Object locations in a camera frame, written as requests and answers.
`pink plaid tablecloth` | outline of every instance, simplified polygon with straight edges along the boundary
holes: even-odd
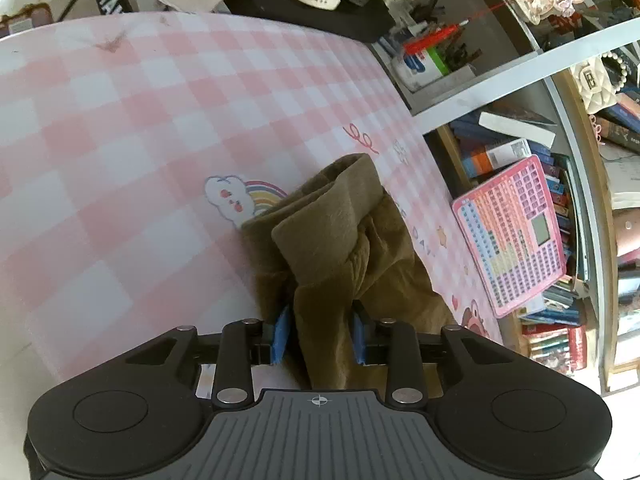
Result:
[[[60,379],[254,316],[237,225],[352,152],[456,319],[501,341],[423,132],[363,44],[166,12],[37,28],[0,60],[2,298]]]

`cartoon sticker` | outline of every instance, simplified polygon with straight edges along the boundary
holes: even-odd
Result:
[[[209,203],[236,226],[258,216],[286,197],[278,186],[262,180],[243,181],[235,175],[210,176],[204,184]]]
[[[409,165],[409,157],[406,153],[406,149],[404,148],[404,146],[402,144],[400,144],[400,141],[396,139],[396,141],[394,142],[394,151],[396,152],[396,155],[398,156],[398,160],[400,160],[400,162],[402,162],[405,166]]]
[[[476,300],[471,300],[471,307],[465,309],[462,315],[462,323],[460,324],[482,337],[489,337],[489,333],[484,328],[484,321],[478,314],[478,304]]]

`metal screw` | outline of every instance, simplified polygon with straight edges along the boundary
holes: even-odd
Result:
[[[391,397],[395,402],[401,404],[415,404],[422,400],[422,393],[415,388],[398,388],[391,394]]]
[[[248,395],[247,392],[240,388],[225,388],[220,390],[216,396],[220,402],[225,404],[237,404],[245,400]]]

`olive green fabric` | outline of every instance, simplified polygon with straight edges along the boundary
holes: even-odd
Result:
[[[368,155],[336,160],[247,221],[242,234],[263,317],[273,320],[283,304],[293,306],[302,362],[292,366],[304,368],[294,372],[306,373],[313,388],[384,394],[386,367],[361,367],[354,359],[353,300],[373,319],[404,320],[418,332],[438,333],[454,322]]]

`crosshair symbol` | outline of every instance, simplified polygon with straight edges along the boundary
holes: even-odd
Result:
[[[329,399],[322,395],[316,395],[313,399],[309,399],[309,402],[314,403],[316,406],[322,406],[329,402]]]

